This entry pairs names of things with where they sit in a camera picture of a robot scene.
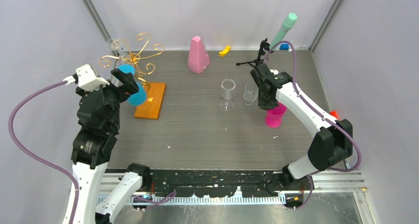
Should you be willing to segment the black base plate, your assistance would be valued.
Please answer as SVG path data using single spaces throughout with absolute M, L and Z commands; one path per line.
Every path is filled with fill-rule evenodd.
M 189 198 L 222 198 L 240 193 L 244 198 L 274 197 L 281 192 L 309 194 L 314 190 L 309 178 L 287 183 L 281 171 L 272 170 L 170 170 L 153 169 L 144 184 L 129 197 L 155 195 Z

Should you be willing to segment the clear wine glass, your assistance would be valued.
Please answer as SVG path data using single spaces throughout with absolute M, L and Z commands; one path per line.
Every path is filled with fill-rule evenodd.
M 109 39 L 106 42 L 106 48 L 109 51 L 114 51 L 114 50 L 118 50 L 121 47 L 122 43 L 120 40 L 113 40 L 113 39 Z
M 232 79 L 225 79 L 221 82 L 221 97 L 220 108 L 224 111 L 229 111 L 234 107 L 232 99 L 235 96 L 236 83 Z

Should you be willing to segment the blue wine glass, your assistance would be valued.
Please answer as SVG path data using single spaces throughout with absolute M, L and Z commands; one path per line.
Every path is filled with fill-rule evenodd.
M 123 64 L 119 66 L 118 69 L 121 70 L 123 73 L 131 73 L 133 76 L 135 74 L 135 69 L 128 64 Z M 139 91 L 137 93 L 132 94 L 128 98 L 128 103 L 132 106 L 139 106 L 147 100 L 147 92 L 139 82 L 135 82 L 139 88 Z

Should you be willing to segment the black tripod stand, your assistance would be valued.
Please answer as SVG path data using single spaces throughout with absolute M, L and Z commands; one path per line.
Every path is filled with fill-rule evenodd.
M 254 67 L 262 64 L 263 63 L 262 56 L 264 56 L 266 54 L 266 52 L 269 50 L 269 47 L 270 47 L 270 43 L 268 43 L 267 41 L 268 41 L 268 39 L 265 38 L 264 40 L 262 40 L 260 42 L 258 55 L 257 55 L 256 59 L 254 59 L 252 61 L 247 61 L 247 62 L 238 62 L 238 63 L 236 63 L 236 66 L 241 66 L 241 65 L 248 64 L 252 68 L 254 68 Z

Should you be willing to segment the blue block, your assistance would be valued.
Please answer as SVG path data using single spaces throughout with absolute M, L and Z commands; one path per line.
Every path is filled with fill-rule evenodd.
M 289 50 L 289 49 L 290 49 L 289 44 L 281 44 L 280 45 L 280 50 Z

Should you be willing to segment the yellow block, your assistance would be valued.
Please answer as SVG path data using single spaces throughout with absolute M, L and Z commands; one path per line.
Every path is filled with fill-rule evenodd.
M 224 57 L 226 54 L 229 53 L 229 51 L 231 50 L 231 46 L 227 45 L 222 51 L 220 51 L 218 54 L 220 57 Z

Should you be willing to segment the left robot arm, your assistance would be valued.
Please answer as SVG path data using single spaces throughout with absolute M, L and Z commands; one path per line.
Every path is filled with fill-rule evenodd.
M 136 191 L 151 187 L 150 168 L 133 163 L 107 198 L 98 202 L 101 181 L 120 129 L 120 104 L 131 101 L 137 105 L 137 97 L 144 93 L 142 85 L 134 79 L 132 66 L 123 65 L 111 73 L 119 85 L 98 76 L 89 64 L 77 68 L 65 80 L 67 84 L 77 84 L 76 93 L 81 97 L 77 111 L 81 129 L 73 141 L 71 154 L 75 183 L 65 224 L 111 224 Z

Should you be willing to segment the pink wine glass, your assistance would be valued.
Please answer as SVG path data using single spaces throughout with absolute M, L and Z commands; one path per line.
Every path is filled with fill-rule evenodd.
M 278 128 L 282 123 L 287 107 L 279 103 L 278 107 L 266 111 L 265 123 L 270 128 Z

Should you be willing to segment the pink metronome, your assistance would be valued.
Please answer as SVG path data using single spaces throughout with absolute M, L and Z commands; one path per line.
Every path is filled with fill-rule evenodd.
M 199 36 L 191 39 L 187 66 L 194 73 L 202 73 L 210 64 L 205 45 Z

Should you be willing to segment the mint green microphone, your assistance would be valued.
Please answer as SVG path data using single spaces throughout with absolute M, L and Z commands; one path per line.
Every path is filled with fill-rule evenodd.
M 270 50 L 275 50 L 277 46 L 279 45 L 279 42 L 282 41 L 285 37 L 285 35 L 288 33 L 288 31 L 295 25 L 297 21 L 297 15 L 295 13 L 289 13 L 284 21 L 282 22 L 282 25 L 272 40 L 270 44 Z

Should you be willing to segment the short ribbed clear glass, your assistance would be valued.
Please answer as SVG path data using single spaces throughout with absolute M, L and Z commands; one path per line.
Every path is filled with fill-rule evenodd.
M 245 105 L 253 105 L 258 96 L 258 87 L 255 83 L 247 83 L 244 87 L 243 99 Z

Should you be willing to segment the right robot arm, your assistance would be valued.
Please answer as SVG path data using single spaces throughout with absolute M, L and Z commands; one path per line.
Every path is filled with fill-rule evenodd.
M 313 137 L 307 153 L 282 168 L 284 187 L 296 189 L 303 177 L 327 170 L 353 154 L 352 124 L 321 109 L 293 82 L 288 73 L 274 73 L 266 64 L 261 64 L 253 68 L 250 75 L 259 90 L 260 109 L 272 111 L 284 105 Z

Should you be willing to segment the red block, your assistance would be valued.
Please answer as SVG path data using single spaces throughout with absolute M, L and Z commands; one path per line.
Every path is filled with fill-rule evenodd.
M 332 115 L 333 117 L 335 117 L 335 118 L 337 118 L 337 119 L 338 119 L 338 114 L 337 114 L 337 112 L 336 112 L 336 111 L 331 111 L 331 112 L 330 112 L 330 115 Z

